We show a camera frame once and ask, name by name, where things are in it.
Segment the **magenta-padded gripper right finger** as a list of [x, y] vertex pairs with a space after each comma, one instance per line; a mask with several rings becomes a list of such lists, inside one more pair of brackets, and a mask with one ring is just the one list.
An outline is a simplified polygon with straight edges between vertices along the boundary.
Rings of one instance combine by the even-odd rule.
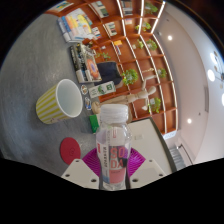
[[128, 179], [131, 189], [146, 186], [165, 176], [165, 172], [154, 159], [146, 159], [137, 150], [131, 149], [128, 160]]

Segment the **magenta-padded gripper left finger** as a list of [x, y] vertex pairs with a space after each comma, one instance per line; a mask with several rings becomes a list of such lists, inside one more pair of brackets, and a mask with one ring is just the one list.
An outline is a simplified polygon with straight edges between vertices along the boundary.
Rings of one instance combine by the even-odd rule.
[[92, 149], [82, 159], [74, 159], [62, 178], [83, 188], [98, 189], [100, 184], [100, 161], [97, 150]]

